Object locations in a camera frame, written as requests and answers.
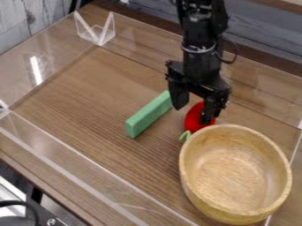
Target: light wooden bowl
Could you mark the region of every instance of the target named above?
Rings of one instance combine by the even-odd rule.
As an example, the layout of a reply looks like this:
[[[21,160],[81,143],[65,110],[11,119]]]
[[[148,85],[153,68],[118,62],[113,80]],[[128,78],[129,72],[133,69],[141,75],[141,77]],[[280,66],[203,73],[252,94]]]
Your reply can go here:
[[[178,167],[186,197],[219,222],[259,222],[287,198],[287,158],[263,134],[243,126],[220,124],[197,131],[182,145]]]

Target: green block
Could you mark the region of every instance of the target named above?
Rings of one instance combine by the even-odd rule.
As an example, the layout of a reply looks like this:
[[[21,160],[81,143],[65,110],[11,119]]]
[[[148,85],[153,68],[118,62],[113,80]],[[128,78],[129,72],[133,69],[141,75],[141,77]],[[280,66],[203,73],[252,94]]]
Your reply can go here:
[[[126,120],[125,133],[133,139],[172,108],[168,91],[164,91]]]

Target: wooden table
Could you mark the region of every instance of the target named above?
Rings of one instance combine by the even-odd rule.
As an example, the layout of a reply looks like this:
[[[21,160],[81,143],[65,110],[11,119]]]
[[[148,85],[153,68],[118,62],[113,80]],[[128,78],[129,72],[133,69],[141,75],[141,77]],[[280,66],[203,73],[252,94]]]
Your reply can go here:
[[[100,5],[89,4],[80,11],[90,25],[105,21],[108,11]],[[198,98],[192,96],[188,106],[170,110],[136,139],[125,136],[125,120],[165,90],[164,62],[180,59],[181,38],[121,15],[114,18],[116,38],[102,48],[76,37],[74,21],[68,17],[0,57],[1,76],[7,76],[0,80],[7,86],[17,79],[15,72],[26,79],[29,74],[31,80],[26,64],[19,71],[7,63],[9,59],[27,61],[30,51],[47,57],[50,46],[52,66],[45,67],[45,76],[56,70],[11,104],[14,113],[0,121],[1,161],[88,224],[224,225],[196,211],[178,183],[177,137],[185,112]],[[296,182],[271,225],[297,225],[302,80],[243,57],[221,73],[233,94],[219,123],[240,124],[265,134],[288,160],[296,150]],[[26,93],[27,88],[26,84],[13,92],[5,90],[11,96]]]

